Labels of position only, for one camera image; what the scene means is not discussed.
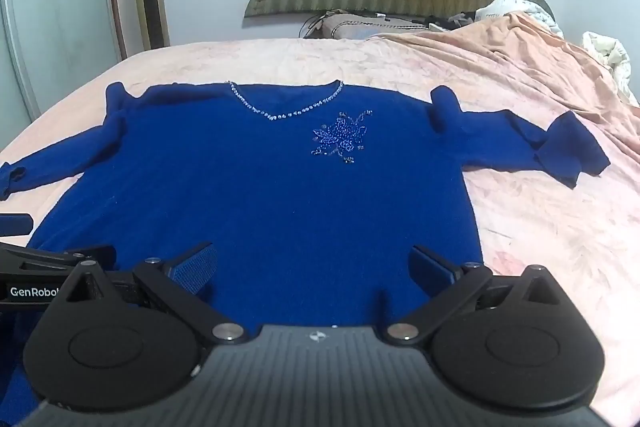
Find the white crumpled quilt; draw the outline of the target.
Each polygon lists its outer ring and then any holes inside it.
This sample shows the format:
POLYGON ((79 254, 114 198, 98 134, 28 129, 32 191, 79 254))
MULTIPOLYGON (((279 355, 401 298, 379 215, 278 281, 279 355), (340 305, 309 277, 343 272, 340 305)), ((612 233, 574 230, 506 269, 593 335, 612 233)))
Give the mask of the white crumpled quilt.
POLYGON ((553 16, 536 2, 529 0, 494 0, 491 1, 484 8, 480 8, 475 11, 474 20, 479 22, 480 20, 487 20, 488 18, 495 18, 505 16, 506 14, 513 12, 522 12, 527 16, 536 20, 538 24, 544 26, 553 35, 560 38, 564 37, 563 31, 555 21, 553 16))

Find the pink floral bed sheet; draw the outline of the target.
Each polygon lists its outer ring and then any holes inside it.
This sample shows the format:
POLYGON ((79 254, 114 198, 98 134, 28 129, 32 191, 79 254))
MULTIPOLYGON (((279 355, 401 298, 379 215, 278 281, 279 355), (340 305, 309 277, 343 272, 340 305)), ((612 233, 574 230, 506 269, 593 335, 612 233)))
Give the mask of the pink floral bed sheet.
MULTIPOLYGON (((568 109, 527 100, 512 77, 477 72, 446 52, 416 52, 380 37, 194 43, 140 53, 112 67, 49 109, 1 157, 14 161, 94 126, 104 114, 105 88, 115 81, 140 94, 177 81, 317 84, 338 78, 416 98, 446 84, 467 109, 507 108, 538 126, 568 109)), ((582 121, 611 161, 600 178, 584 176, 572 189, 536 172, 482 170, 465 180, 488 265, 501 274, 529 263, 550 269, 605 351, 596 410, 613 425, 630 426, 639 418, 639 159, 582 121)))

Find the black clothes pile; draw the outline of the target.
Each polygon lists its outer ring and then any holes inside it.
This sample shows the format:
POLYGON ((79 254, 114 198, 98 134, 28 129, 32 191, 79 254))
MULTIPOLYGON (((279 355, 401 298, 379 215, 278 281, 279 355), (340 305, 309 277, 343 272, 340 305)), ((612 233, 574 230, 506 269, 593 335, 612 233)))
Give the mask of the black clothes pile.
POLYGON ((453 31, 469 26, 476 20, 476 12, 461 12, 447 17, 430 15, 424 20, 424 25, 431 31, 453 31))

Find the cream fluffy blanket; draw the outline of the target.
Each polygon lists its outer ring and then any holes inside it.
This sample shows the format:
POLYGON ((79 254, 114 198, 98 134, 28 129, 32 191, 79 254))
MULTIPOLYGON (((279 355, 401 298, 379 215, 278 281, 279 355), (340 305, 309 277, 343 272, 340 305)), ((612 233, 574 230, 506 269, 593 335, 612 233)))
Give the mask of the cream fluffy blanket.
POLYGON ((608 84, 617 96, 631 106, 638 107, 638 98, 630 87, 632 74, 630 56, 620 40, 585 31, 582 47, 608 71, 608 84))

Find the peach orange blanket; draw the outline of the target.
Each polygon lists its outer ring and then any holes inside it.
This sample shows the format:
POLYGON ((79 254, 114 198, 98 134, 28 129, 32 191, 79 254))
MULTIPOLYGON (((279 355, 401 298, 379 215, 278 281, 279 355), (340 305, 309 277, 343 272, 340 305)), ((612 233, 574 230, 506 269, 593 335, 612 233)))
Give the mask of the peach orange blanket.
POLYGON ((595 124, 633 160, 639 159, 639 109, 620 97, 608 70, 576 44, 515 12, 461 29, 382 34, 416 52, 446 52, 464 66, 501 78, 532 101, 556 103, 595 124))

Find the blue beaded knit sweater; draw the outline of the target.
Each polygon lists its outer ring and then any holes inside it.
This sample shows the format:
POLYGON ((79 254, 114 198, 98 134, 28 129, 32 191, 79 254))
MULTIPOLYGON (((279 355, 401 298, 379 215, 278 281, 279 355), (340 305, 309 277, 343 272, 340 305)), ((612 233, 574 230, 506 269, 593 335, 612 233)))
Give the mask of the blue beaded knit sweater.
POLYGON ((541 128, 347 86, 105 92, 102 124, 1 168, 1 196, 73 185, 26 248, 113 246, 1 321, 6 426, 597 426, 603 349, 549 271, 486 267, 463 173, 567 187, 608 158, 541 128), (197 294, 166 261, 212 243, 197 294), (420 245, 461 268, 436 297, 420 245))

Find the frosted glass wardrobe door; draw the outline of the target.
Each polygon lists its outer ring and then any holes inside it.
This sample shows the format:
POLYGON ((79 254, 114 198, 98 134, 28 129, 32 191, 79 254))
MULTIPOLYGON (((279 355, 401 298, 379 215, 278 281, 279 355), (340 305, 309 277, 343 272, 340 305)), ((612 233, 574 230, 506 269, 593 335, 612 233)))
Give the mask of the frosted glass wardrobe door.
POLYGON ((1 16, 32 119, 122 59, 112 0, 1 0, 1 16))

